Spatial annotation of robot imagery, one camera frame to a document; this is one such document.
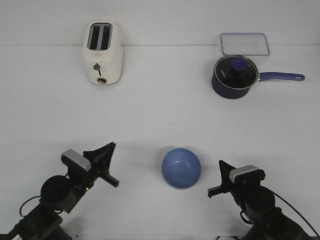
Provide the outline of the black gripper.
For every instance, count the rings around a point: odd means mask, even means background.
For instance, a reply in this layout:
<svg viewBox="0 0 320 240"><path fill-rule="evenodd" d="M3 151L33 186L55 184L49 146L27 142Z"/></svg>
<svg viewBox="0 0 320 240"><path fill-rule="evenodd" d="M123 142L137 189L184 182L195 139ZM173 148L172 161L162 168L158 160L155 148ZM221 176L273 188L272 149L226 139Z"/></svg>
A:
<svg viewBox="0 0 320 240"><path fill-rule="evenodd" d="M232 183L229 175L230 172L236 168L223 160L219 160L218 163L221 174L221 185L209 188L207 190L207 196L211 198L218 194L230 193L235 203L240 208L245 208L246 192L250 188L260 186L263 180L243 180L240 183Z"/></svg>
<svg viewBox="0 0 320 240"><path fill-rule="evenodd" d="M89 161L97 164L85 170L75 162L68 162L67 175L78 193L86 193L91 189L98 178L103 179L113 187L117 188L120 181L110 175L111 159L116 148L114 142L110 142L96 150L84 151L83 156Z"/></svg>

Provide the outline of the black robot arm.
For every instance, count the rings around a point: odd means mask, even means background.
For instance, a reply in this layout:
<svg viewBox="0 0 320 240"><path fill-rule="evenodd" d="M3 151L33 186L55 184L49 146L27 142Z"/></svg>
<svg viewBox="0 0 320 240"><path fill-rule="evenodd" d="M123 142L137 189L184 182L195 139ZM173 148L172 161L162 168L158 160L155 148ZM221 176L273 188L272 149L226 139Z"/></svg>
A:
<svg viewBox="0 0 320 240"><path fill-rule="evenodd" d="M207 190L209 198L218 194L230 193L234 202L240 207L240 217L251 225L243 240L311 240L304 229L283 214L276 206L278 197L295 211L311 228L317 238L319 233L290 203L277 193L261 185L266 177L264 170L246 165L234 167L223 160L218 161L221 184Z"/></svg>
<svg viewBox="0 0 320 240"><path fill-rule="evenodd" d="M70 240L62 228L60 213L70 213L81 198L101 178L113 187L119 180L111 176L110 163L116 143L110 142L82 154L69 149L61 154L67 166L65 175L48 178L41 187L38 205L7 233L2 240Z"/></svg>

